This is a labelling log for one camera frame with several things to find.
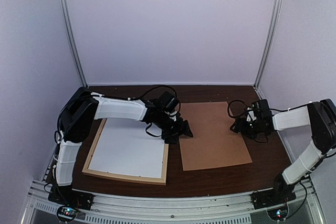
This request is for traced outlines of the brown backing board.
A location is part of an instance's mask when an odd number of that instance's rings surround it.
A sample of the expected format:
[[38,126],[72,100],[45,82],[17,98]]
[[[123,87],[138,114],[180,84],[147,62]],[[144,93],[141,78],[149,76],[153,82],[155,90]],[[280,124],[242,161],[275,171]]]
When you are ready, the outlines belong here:
[[181,116],[193,133],[192,138],[180,137],[184,171],[252,163],[243,137],[229,129],[234,119],[228,116],[227,108],[227,102],[182,104]]

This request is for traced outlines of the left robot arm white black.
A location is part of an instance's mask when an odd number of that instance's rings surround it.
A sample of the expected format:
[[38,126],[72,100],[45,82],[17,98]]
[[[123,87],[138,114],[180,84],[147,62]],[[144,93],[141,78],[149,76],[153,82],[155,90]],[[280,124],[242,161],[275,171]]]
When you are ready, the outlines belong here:
[[54,132],[56,198],[64,205],[75,201],[75,192],[70,190],[73,169],[79,148],[95,120],[129,119],[144,122],[148,127],[155,125],[161,130],[159,138],[166,144],[175,144],[182,135],[193,137],[188,120],[181,117],[180,107],[176,92],[164,91],[154,99],[146,99],[144,94],[120,98],[79,88],[60,111]]

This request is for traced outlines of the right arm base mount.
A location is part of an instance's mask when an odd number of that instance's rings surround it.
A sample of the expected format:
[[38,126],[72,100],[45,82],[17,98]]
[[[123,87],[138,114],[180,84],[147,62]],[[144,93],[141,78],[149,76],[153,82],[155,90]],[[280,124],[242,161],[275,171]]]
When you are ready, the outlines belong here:
[[285,204],[296,199],[294,192],[277,194],[274,189],[255,191],[251,194],[254,209],[269,208],[276,205]]

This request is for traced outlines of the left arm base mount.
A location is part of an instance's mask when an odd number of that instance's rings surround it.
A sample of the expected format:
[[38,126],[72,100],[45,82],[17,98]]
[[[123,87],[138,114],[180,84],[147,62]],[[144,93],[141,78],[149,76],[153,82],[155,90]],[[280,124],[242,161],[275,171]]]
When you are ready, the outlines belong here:
[[76,209],[90,210],[94,195],[80,191],[71,191],[69,194],[50,193],[48,200],[61,205],[67,205]]

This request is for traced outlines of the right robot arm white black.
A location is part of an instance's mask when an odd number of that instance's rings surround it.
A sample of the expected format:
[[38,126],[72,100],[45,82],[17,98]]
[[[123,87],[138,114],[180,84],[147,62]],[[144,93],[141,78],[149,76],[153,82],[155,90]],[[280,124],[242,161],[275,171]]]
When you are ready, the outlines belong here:
[[335,105],[331,99],[285,110],[273,109],[268,100],[262,99],[245,106],[241,114],[229,113],[228,116],[234,119],[230,130],[251,140],[256,140],[260,134],[269,136],[273,132],[308,130],[311,139],[307,147],[274,180],[274,188],[269,192],[269,199],[274,204],[287,198],[295,185],[313,173],[335,149]]

